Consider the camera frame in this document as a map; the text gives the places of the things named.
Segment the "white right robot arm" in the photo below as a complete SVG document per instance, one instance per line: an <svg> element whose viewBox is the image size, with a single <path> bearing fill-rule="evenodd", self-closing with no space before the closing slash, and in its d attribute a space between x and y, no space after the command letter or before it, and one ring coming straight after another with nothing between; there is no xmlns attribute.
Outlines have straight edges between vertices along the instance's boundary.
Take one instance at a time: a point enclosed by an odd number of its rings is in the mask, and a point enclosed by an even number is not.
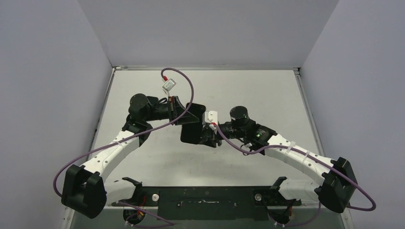
<svg viewBox="0 0 405 229"><path fill-rule="evenodd" d="M275 158L302 172L311 181L281 178L271 189L271 201L277 205L287 200L318 200L327 209L342 213L358 184L350 162L339 157L334 160L306 150L285 139L276 131L256 123L243 106L230 111L231 120L220 124L217 111L206 111L202 124L212 131L215 139L230 142L241 139L248 150L238 148L245 155L262 154Z"/></svg>

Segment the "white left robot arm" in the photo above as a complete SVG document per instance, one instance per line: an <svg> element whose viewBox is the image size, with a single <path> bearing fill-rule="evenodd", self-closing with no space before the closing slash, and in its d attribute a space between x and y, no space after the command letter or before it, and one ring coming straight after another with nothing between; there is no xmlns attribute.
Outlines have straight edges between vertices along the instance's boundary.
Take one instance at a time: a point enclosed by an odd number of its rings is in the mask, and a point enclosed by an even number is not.
<svg viewBox="0 0 405 229"><path fill-rule="evenodd" d="M106 183L106 179L154 131L150 121L169 120L171 125L198 124L204 112L205 107L199 104L188 103L184 107L176 96L163 103L157 97L144 94L132 96L126 122L115 139L94 151L94 157L82 165L68 167L61 203L90 219L98 216L107 204L121 200L133 206L139 204L143 194L140 182L124 177Z"/></svg>

